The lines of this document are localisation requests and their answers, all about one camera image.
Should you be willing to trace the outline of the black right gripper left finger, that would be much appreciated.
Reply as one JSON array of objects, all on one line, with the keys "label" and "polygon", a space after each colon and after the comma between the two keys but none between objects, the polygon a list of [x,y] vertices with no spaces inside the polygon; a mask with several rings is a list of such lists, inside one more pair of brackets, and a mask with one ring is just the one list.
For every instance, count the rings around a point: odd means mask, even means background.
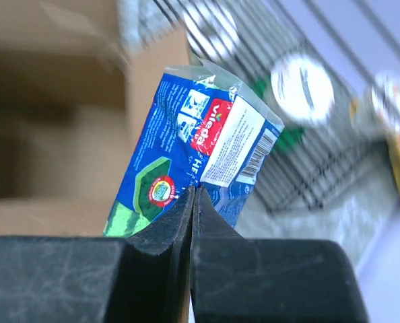
[{"label": "black right gripper left finger", "polygon": [[128,239],[129,322],[185,322],[195,187]]}]

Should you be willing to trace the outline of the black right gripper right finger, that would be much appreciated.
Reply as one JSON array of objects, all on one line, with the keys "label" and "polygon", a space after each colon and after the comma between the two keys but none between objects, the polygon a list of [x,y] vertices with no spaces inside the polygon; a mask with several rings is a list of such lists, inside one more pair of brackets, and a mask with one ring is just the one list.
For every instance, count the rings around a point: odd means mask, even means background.
[{"label": "black right gripper right finger", "polygon": [[204,186],[195,193],[190,249],[191,309],[196,322],[225,322],[230,311],[224,306],[232,288],[232,242],[242,236],[215,210]]}]

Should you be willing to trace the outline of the blue Vileda sponge pack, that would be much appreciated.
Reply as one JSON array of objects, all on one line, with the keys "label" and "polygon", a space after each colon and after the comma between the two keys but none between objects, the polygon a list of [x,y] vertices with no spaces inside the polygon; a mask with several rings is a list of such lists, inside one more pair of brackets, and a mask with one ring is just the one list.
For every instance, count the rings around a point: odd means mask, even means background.
[{"label": "blue Vileda sponge pack", "polygon": [[241,79],[211,61],[164,70],[104,227],[129,237],[190,186],[235,226],[284,124]]}]

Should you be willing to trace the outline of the brown cardboard box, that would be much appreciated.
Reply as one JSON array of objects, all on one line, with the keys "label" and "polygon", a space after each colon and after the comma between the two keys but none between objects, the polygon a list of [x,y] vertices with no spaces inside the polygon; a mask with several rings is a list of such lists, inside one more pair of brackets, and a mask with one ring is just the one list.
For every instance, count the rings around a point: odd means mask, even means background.
[{"label": "brown cardboard box", "polygon": [[0,236],[100,236],[154,92],[189,61],[146,1],[0,1]]}]

